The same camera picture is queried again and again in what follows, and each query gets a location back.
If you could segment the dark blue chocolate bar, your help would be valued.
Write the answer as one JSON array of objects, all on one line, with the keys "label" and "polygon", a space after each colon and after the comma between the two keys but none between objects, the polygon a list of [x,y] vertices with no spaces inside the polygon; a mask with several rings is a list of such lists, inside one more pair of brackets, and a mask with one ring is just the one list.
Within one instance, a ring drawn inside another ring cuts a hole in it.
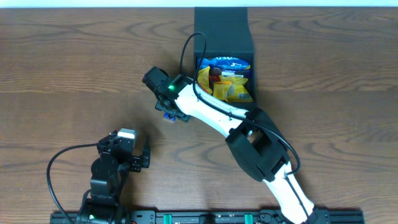
[{"label": "dark blue chocolate bar", "polygon": [[250,70],[217,70],[215,75],[221,75],[224,77],[241,77],[249,78],[251,76]]}]

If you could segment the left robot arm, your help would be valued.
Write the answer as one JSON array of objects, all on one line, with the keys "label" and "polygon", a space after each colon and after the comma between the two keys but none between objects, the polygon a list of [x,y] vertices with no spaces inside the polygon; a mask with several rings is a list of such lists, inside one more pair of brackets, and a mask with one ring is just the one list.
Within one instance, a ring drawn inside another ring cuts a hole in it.
[{"label": "left robot arm", "polygon": [[120,198],[131,172],[150,166],[150,148],[146,141],[142,154],[134,155],[136,131],[122,128],[97,143],[99,158],[91,165],[90,198],[78,212],[77,223],[130,223],[129,210]]}]

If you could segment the blue Eclipse mint box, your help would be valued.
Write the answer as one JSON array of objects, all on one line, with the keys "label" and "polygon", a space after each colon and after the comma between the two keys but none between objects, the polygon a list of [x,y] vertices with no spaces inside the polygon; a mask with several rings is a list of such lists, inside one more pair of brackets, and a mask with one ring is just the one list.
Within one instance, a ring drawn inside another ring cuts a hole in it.
[{"label": "blue Eclipse mint box", "polygon": [[171,114],[169,114],[167,112],[164,113],[164,119],[166,119],[167,121],[171,121],[171,122],[176,121],[176,117],[172,116]]}]

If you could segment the dark green box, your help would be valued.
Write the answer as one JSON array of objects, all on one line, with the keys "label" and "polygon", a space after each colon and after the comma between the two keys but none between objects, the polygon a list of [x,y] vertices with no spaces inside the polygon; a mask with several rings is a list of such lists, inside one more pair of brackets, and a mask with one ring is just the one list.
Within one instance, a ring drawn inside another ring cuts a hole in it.
[{"label": "dark green box", "polygon": [[251,76],[245,88],[253,98],[248,103],[232,106],[252,110],[257,106],[254,42],[246,7],[196,7],[194,31],[194,60],[197,62],[206,46],[205,58],[236,57],[250,63]]}]

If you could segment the red Hacks candy bag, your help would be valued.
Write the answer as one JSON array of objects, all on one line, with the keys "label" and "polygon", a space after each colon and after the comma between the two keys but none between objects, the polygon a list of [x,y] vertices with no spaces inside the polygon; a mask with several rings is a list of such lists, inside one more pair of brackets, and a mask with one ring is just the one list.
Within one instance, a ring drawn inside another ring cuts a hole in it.
[{"label": "red Hacks candy bag", "polygon": [[214,84],[216,82],[220,82],[220,75],[222,71],[217,68],[211,68],[209,72],[209,86],[213,90],[214,89]]}]

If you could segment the yellow orange snack packet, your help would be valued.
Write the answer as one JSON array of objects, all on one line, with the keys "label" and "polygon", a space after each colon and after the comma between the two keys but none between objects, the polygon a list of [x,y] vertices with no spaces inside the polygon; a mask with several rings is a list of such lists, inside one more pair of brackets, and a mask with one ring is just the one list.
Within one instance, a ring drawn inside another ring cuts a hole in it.
[{"label": "yellow orange snack packet", "polygon": [[213,94],[213,90],[210,88],[210,66],[198,71],[197,83],[206,93]]}]

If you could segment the yellow Hacks candy bag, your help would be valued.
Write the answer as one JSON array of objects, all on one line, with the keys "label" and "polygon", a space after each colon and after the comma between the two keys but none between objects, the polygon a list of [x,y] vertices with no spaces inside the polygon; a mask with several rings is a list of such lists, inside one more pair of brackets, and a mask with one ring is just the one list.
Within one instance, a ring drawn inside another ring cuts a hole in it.
[{"label": "yellow Hacks candy bag", "polygon": [[231,103],[249,103],[254,101],[245,87],[248,81],[247,78],[220,75],[220,80],[228,83],[228,89],[224,94],[225,101]]}]

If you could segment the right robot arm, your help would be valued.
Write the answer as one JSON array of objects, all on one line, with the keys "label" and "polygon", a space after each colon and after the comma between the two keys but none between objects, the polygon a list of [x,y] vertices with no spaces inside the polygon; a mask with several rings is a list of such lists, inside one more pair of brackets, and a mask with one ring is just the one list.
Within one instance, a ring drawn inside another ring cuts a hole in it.
[{"label": "right robot arm", "polygon": [[158,67],[151,68],[142,81],[164,111],[178,118],[197,118],[221,133],[240,168],[269,187],[288,221],[320,222],[315,205],[295,178],[301,163],[293,166],[290,158],[300,158],[265,111],[233,107],[206,93],[195,78],[170,78]]}]

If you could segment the small yellow cracker packet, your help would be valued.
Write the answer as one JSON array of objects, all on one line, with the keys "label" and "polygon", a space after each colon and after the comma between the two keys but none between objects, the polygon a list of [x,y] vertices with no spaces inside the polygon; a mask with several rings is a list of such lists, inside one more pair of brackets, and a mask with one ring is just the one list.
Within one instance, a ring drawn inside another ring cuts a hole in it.
[{"label": "small yellow cracker packet", "polygon": [[227,101],[228,91],[232,84],[232,81],[215,82],[213,84],[213,96],[221,101]]}]

